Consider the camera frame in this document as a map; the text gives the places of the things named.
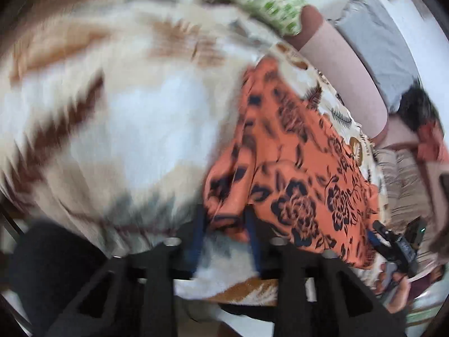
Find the person's right hand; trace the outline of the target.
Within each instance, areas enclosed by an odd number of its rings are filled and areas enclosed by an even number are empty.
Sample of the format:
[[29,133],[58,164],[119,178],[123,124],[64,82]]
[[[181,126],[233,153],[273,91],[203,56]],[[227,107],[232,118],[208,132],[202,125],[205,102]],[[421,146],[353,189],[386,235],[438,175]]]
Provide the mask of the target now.
[[[385,287],[383,286],[383,282],[387,278],[386,270],[387,263],[383,263],[381,265],[381,272],[374,283],[374,291],[376,294],[384,293]],[[411,286],[406,274],[394,272],[392,273],[391,278],[397,285],[393,289],[393,292],[390,292],[390,299],[384,306],[390,313],[398,313],[403,310],[407,304]]]

